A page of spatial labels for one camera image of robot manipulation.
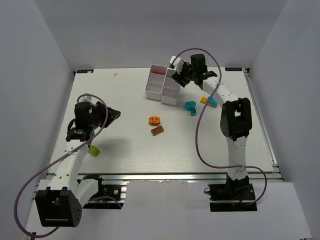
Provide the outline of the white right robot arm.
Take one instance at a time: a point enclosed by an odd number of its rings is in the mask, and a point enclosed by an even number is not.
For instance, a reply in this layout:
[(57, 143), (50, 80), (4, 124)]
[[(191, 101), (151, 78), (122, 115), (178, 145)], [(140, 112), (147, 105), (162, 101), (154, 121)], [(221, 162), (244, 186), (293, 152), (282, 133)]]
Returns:
[(174, 70), (172, 79), (182, 87), (194, 82), (201, 90), (212, 96), (221, 108), (220, 129), (225, 136), (228, 147), (227, 180), (242, 185), (249, 184), (246, 170), (246, 143), (252, 129), (251, 102), (240, 98), (221, 84), (220, 77), (209, 71), (205, 56), (194, 54), (191, 63), (173, 56), (169, 68)]

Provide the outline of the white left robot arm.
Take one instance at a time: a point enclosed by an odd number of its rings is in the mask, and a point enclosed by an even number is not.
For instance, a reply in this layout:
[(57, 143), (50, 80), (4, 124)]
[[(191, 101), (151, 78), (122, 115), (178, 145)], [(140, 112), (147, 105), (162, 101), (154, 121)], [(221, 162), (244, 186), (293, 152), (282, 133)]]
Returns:
[(105, 194), (97, 174), (78, 178), (85, 156), (89, 153), (96, 129), (108, 127), (121, 112), (105, 107), (100, 101), (79, 102), (74, 107), (65, 142), (66, 158), (61, 160), (50, 183), (38, 190), (35, 203), (43, 227), (77, 227), (83, 207), (93, 197)]

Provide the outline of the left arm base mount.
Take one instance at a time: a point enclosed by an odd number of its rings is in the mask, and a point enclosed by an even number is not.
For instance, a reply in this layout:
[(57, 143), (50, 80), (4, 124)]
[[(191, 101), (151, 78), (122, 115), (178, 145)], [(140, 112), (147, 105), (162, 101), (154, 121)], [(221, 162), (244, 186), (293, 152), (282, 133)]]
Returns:
[(105, 181), (102, 175), (89, 174), (78, 178), (76, 198), (83, 209), (116, 209), (124, 205), (122, 185)]

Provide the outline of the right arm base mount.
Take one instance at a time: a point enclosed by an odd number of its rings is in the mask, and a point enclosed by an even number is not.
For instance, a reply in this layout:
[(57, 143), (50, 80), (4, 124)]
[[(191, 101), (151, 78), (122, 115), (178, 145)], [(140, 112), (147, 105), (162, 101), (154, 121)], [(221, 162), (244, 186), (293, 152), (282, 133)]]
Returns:
[(253, 185), (233, 190), (231, 185), (226, 183), (209, 184), (203, 192), (209, 195), (209, 207), (212, 213), (228, 212), (257, 212), (256, 200)]

